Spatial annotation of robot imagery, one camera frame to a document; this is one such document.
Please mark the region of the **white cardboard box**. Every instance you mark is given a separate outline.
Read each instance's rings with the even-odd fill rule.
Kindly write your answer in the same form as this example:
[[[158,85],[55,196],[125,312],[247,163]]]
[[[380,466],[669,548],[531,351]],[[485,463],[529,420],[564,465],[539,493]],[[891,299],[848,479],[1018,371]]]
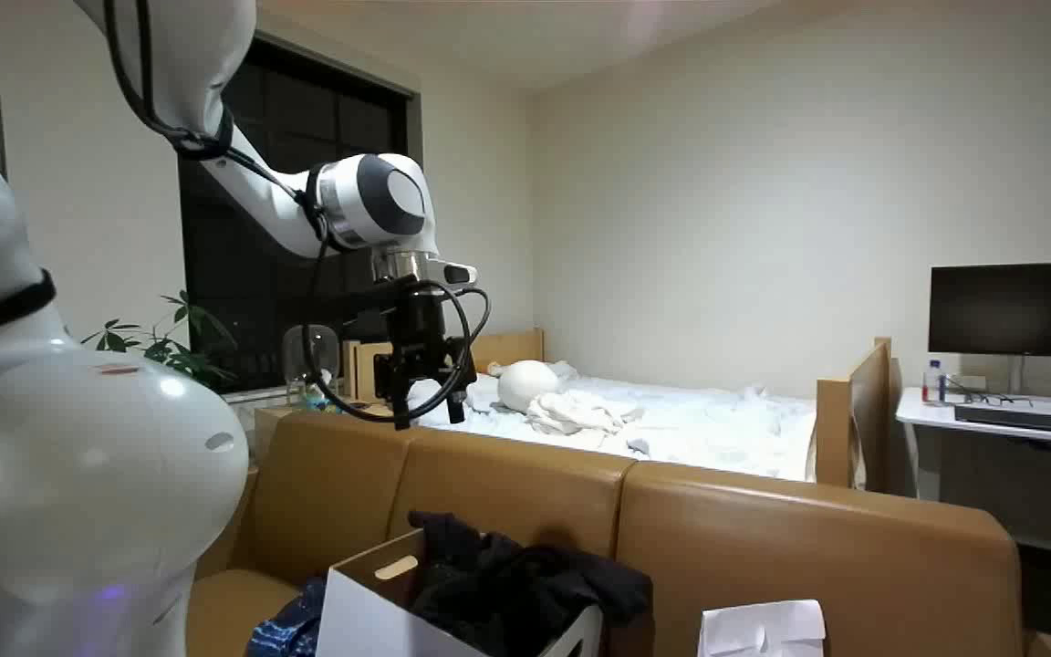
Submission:
[[[332,567],[317,657],[489,657],[409,611],[426,569],[420,529]],[[535,657],[598,657],[600,608],[580,612]]]

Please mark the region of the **green potted plant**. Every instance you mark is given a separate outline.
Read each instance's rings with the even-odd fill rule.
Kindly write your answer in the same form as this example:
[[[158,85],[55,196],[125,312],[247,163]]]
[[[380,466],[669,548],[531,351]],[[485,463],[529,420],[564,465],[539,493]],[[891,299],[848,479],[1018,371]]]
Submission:
[[[99,331],[80,340],[97,352],[141,355],[166,366],[209,390],[219,391],[236,374],[217,362],[222,349],[236,348],[236,338],[213,312],[193,302],[186,290],[162,295],[172,310],[149,326],[122,319],[105,321]]]

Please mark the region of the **round white pillow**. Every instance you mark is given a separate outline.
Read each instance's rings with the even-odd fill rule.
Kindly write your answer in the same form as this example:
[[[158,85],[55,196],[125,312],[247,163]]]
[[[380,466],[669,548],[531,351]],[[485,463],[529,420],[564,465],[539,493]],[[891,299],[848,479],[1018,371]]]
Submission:
[[[562,384],[554,370],[538,360],[520,360],[504,366],[497,379],[497,394],[502,406],[522,414],[539,395],[558,391]]]

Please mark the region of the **crumpled white cloth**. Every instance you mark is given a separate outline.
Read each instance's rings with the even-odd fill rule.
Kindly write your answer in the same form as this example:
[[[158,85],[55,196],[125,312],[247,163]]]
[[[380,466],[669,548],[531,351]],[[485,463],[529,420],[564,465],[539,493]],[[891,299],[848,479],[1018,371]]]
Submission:
[[[638,404],[577,390],[542,392],[526,406],[526,419],[535,432],[595,446],[618,438],[643,416],[645,408]]]

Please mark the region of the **tan leather sofa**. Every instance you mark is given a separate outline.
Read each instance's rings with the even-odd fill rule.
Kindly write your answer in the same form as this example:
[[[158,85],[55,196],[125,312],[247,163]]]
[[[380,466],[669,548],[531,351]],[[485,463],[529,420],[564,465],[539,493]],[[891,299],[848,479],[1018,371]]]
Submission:
[[[199,564],[188,657],[245,657],[305,579],[404,536],[412,510],[650,575],[653,614],[610,632],[610,657],[684,657],[705,609],[797,599],[821,604],[828,657],[1051,657],[988,513],[330,414],[280,422]]]

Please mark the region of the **large dark window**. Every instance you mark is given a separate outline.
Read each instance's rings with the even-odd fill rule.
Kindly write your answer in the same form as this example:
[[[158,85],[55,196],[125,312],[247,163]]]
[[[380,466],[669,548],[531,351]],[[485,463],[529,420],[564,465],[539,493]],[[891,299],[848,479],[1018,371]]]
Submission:
[[[410,153],[408,96],[262,38],[223,100],[281,173],[355,153]],[[281,338],[306,294],[310,265],[260,233],[199,162],[180,162],[179,182],[187,295],[229,331],[222,338],[194,328],[189,344],[228,371],[215,383],[221,394],[279,387]]]

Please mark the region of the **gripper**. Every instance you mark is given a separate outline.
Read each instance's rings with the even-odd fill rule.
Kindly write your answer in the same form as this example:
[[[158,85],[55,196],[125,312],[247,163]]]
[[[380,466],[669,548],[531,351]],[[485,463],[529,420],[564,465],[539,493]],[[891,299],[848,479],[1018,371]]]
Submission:
[[[435,280],[401,280],[395,307],[387,317],[392,353],[374,357],[374,386],[377,398],[390,407],[393,428],[411,427],[408,394],[413,383],[412,363],[445,363],[447,348],[452,371],[442,384],[442,406],[449,424],[463,420],[467,390],[476,382],[476,370],[467,338],[446,341],[442,304],[447,288]]]

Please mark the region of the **black monitor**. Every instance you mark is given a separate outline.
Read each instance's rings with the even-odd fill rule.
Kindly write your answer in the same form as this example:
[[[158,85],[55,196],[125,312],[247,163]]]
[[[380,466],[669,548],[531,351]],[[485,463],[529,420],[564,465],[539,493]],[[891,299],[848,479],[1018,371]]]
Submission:
[[[929,351],[1051,357],[1051,263],[934,267]]]

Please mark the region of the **blue patterned cloth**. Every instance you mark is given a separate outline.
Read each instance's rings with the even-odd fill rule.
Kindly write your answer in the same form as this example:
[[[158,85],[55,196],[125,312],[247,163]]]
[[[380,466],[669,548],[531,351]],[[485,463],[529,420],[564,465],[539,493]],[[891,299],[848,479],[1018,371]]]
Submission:
[[[327,575],[309,579],[294,599],[254,627],[245,657],[317,657]]]

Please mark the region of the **clear glass vase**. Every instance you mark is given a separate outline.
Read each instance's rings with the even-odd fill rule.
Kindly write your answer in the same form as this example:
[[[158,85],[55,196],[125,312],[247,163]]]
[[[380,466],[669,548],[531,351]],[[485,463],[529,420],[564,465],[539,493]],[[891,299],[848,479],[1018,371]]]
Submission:
[[[324,411],[330,402],[317,379],[327,390],[338,392],[338,333],[324,325],[292,326],[281,341],[281,371],[291,406]]]

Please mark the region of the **black keyboard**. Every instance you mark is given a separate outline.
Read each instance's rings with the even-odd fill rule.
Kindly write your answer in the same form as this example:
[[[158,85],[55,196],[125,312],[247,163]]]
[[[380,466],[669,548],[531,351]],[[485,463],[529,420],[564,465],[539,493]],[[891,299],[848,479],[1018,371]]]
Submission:
[[[956,422],[1051,433],[1051,414],[1008,411],[1008,409],[981,408],[977,406],[956,406],[954,411],[952,411],[952,415],[954,415],[954,420]]]

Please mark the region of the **wooden bed with white bedding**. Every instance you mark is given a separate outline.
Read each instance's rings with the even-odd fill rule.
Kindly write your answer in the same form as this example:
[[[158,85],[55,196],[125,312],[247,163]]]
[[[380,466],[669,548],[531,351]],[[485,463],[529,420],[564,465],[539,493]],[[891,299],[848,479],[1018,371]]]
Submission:
[[[875,338],[850,374],[817,379],[815,401],[780,398],[756,386],[741,391],[684,390],[598,379],[577,373],[564,361],[550,363],[562,379],[558,392],[595,392],[645,408],[641,420],[601,446],[537,433],[526,414],[500,403],[495,378],[502,367],[541,360],[543,353],[539,329],[478,338],[473,345],[478,379],[471,384],[463,420],[454,430],[785,481],[858,490],[885,487],[885,442],[894,392],[889,338]]]

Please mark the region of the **black clothing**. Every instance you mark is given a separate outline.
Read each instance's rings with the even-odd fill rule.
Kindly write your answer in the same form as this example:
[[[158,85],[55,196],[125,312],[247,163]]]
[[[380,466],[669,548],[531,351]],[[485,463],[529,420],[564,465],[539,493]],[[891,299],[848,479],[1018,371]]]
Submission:
[[[489,657],[535,657],[589,607],[607,627],[650,611],[653,582],[634,568],[556,545],[518,545],[452,513],[411,511],[426,569],[411,614]]]

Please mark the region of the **white desk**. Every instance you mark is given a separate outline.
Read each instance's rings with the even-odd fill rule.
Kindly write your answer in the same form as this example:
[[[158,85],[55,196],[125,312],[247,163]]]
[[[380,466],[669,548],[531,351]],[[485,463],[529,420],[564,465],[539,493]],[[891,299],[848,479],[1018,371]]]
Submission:
[[[1051,415],[1051,398],[1000,409]],[[894,419],[908,453],[909,494],[978,508],[1021,545],[1051,550],[1051,433],[959,422],[954,411],[923,403],[918,387],[901,392]]]

